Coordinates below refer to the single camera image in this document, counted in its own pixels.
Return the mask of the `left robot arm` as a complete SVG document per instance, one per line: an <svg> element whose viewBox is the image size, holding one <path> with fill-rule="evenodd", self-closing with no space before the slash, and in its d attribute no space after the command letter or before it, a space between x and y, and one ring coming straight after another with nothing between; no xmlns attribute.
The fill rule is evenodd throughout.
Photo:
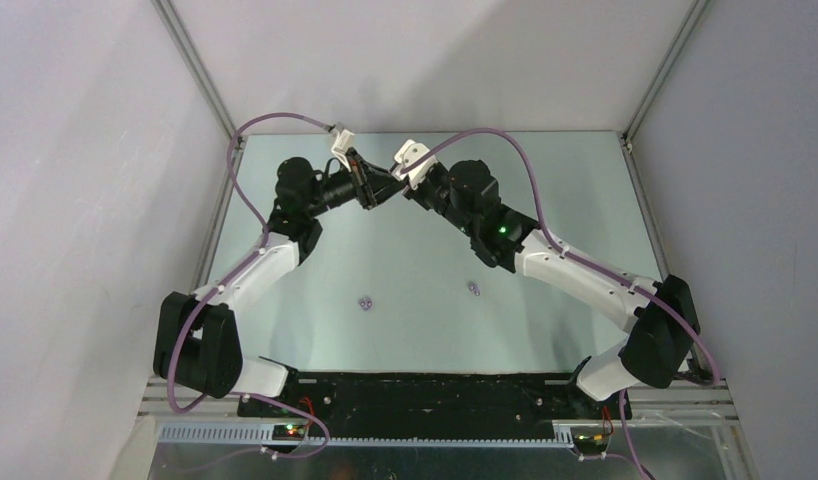
<svg viewBox="0 0 818 480"><path fill-rule="evenodd" d="M348 151L347 160L333 174L314 169L302 157L279 165L266 226L238 264L192 293L172 292L162 301L155 374L213 398L261 395L277 416L297 411L301 390L287 380L289 367L245 355L239 328L245 310L314 251L322 233L319 215L352 201L370 210L406 187L355 149Z"/></svg>

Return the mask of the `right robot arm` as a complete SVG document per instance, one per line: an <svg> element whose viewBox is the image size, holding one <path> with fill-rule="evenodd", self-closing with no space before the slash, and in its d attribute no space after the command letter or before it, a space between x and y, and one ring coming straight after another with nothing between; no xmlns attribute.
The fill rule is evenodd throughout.
<svg viewBox="0 0 818 480"><path fill-rule="evenodd" d="M671 385L700 331L685 280L635 275L546 237L537 220L501 201L498 181L481 160L446 168L428 159L413 170L397 168L395 175L407 178L406 197L465 234L484 264L557 287L625 334L625 340L578 366L566 392L573 414L591 418L610 396L638 383Z"/></svg>

